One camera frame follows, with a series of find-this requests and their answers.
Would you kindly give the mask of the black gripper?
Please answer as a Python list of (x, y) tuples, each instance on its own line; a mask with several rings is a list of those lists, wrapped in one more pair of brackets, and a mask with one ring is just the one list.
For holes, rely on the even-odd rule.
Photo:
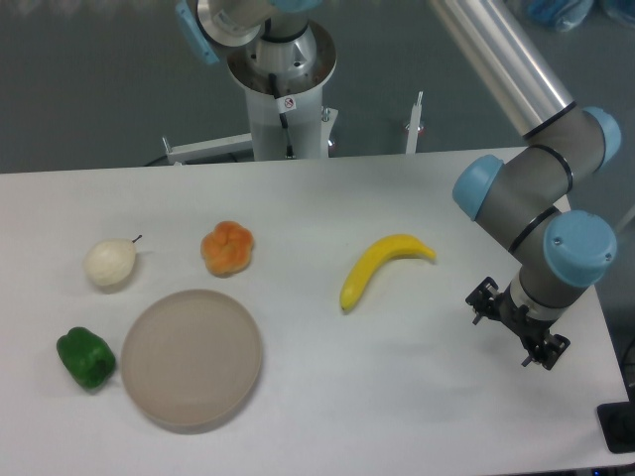
[(486, 277), (465, 299), (474, 312), (473, 325), (481, 319), (501, 321), (520, 339), (528, 356), (523, 367), (530, 363), (552, 370), (560, 357), (570, 347), (571, 342), (564, 336), (549, 332), (552, 323), (529, 315), (529, 308), (518, 306), (509, 291), (502, 294), (491, 277)]

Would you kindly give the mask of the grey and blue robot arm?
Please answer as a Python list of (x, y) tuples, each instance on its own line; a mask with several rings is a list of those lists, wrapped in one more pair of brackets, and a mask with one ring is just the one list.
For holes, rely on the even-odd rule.
[[(309, 20), (310, 1), (180, 1), (176, 18), (203, 62), (226, 60), (245, 92), (256, 159), (328, 153), (321, 90), (333, 41)], [(611, 227), (557, 201), (620, 147), (615, 120), (580, 108), (500, 1), (437, 1), (445, 27), (526, 141), (516, 158), (474, 161), (452, 197), (521, 265), (505, 290), (484, 280), (468, 297), (477, 318), (517, 335), (530, 361), (552, 368), (569, 341), (551, 326), (604, 275), (616, 254)]]

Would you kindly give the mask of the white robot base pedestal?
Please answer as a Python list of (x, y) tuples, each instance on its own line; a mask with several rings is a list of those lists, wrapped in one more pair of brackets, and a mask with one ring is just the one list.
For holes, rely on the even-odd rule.
[(336, 111), (322, 105), (322, 90), (335, 67), (332, 38), (314, 21), (287, 42), (261, 38), (229, 56), (245, 95), (255, 161), (328, 156)]

